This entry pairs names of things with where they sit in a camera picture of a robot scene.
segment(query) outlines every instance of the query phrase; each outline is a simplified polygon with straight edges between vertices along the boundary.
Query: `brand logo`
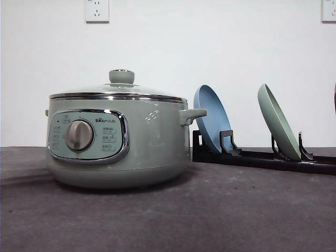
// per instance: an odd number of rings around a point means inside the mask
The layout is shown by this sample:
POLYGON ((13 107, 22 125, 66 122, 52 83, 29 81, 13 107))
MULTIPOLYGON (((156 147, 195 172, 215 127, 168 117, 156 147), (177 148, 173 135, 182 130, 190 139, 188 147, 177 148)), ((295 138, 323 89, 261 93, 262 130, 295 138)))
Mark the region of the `brand logo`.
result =
POLYGON ((115 122, 115 120, 111 119, 102 119, 102 118, 96 118, 96 122, 115 122))

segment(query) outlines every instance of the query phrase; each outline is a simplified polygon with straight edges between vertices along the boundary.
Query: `power socket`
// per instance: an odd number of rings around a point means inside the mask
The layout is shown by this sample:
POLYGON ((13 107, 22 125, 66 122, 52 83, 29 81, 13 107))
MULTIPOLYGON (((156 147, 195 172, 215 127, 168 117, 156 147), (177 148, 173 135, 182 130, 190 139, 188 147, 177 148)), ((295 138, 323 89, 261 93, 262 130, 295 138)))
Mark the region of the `power socket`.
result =
POLYGON ((336 22, 336 0, 322 0, 322 22, 336 22))
POLYGON ((86 23, 108 23, 109 16, 109 0, 86 0, 86 23))

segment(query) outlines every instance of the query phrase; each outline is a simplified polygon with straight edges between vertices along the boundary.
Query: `dark gray surface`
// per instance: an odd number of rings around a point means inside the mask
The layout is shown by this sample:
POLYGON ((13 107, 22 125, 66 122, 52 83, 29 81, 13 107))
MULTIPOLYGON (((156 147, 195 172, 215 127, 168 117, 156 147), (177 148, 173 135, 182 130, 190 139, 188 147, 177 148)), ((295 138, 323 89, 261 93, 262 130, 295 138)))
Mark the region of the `dark gray surface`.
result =
POLYGON ((160 185, 83 190, 44 152, 1 149, 2 252, 336 251, 336 176, 191 163, 160 185))

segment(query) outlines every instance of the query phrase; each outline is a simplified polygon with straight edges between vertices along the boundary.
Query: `black plate rack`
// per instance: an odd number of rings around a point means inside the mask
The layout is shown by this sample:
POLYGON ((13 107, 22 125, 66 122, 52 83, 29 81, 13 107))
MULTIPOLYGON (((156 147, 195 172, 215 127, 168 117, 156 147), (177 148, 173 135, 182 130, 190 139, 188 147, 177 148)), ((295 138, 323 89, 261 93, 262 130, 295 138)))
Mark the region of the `black plate rack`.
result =
POLYGON ((222 153, 214 154, 209 150, 203 138, 202 143, 200 143, 200 135, 199 130, 193 131, 193 162, 336 175, 336 157, 317 156, 309 153, 302 145, 302 132, 299 133, 300 161, 289 160, 282 153, 280 148, 276 148, 273 136, 271 136, 273 152, 244 151, 236 146, 233 138, 233 130, 221 131, 219 133, 219 139, 222 153), (227 150, 224 147, 224 141, 228 139, 225 139, 225 137, 230 137, 231 144, 234 147, 232 150, 227 150))

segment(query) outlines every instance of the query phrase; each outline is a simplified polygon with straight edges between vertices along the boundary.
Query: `glass lid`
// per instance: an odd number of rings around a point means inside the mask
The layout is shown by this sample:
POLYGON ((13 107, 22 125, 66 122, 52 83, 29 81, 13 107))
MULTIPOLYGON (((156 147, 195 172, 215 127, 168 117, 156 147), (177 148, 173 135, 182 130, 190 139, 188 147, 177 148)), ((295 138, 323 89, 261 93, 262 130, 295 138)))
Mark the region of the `glass lid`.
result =
POLYGON ((110 82, 93 87, 70 89, 63 93, 52 94, 50 99, 147 99, 162 100, 170 102, 186 103, 187 100, 176 97, 161 91, 141 87, 134 83, 134 72, 124 69, 112 70, 109 72, 110 82))

